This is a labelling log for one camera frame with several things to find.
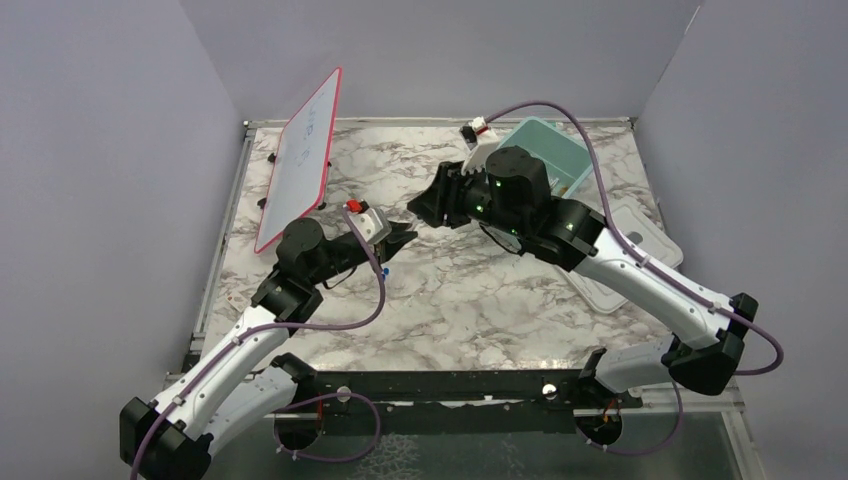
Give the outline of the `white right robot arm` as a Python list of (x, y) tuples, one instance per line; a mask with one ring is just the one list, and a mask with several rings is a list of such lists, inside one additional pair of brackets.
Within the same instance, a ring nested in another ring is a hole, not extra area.
[(476, 221), (510, 234), (522, 253), (607, 286), (671, 331), (658, 341), (595, 351), (576, 383), (585, 404), (600, 407), (631, 388), (671, 381), (716, 396), (736, 373), (757, 302), (745, 294), (712, 292), (653, 263), (620, 241), (599, 212), (553, 196), (545, 164), (526, 150), (498, 149), (478, 173), (464, 173), (459, 162), (442, 162), (407, 208), (434, 228)]

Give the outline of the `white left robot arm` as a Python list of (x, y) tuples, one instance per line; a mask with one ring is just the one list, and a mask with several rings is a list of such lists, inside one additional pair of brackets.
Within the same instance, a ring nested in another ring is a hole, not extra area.
[(323, 300), (320, 286), (360, 265), (376, 276), (378, 303), (350, 326), (374, 321), (386, 302), (383, 262), (418, 236), (411, 224), (389, 221), (379, 209), (345, 211), (343, 218), (349, 230), (334, 239), (313, 218), (290, 222), (271, 273), (222, 340), (152, 400), (135, 397), (123, 407), (119, 453), (131, 478), (200, 479), (228, 443), (266, 414), (310, 405), (314, 371), (298, 358), (286, 356), (254, 378), (249, 373), (299, 330), (342, 330), (309, 319)]

